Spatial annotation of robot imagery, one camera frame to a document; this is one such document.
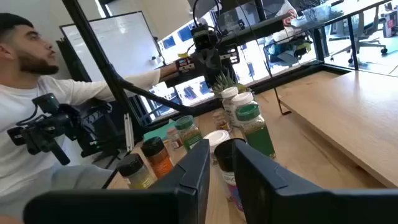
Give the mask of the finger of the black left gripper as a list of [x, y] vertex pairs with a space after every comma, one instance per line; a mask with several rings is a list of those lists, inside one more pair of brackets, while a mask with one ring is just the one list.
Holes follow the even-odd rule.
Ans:
[[237, 45], [224, 45], [219, 48], [219, 55], [221, 61], [225, 60], [230, 64], [238, 64], [240, 62], [238, 46]]
[[180, 58], [175, 61], [178, 73], [188, 73], [195, 69], [195, 62], [192, 58]]

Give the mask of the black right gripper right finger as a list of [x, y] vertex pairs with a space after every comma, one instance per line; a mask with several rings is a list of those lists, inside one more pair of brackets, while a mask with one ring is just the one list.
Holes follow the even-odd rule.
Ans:
[[328, 190], [240, 140], [233, 167], [248, 223], [397, 223], [397, 190]]

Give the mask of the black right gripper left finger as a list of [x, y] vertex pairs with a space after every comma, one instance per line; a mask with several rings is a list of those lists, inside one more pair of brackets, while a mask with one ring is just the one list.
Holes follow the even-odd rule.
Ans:
[[36, 196], [23, 212], [31, 224], [204, 223], [210, 144], [202, 139], [148, 189], [59, 190]]

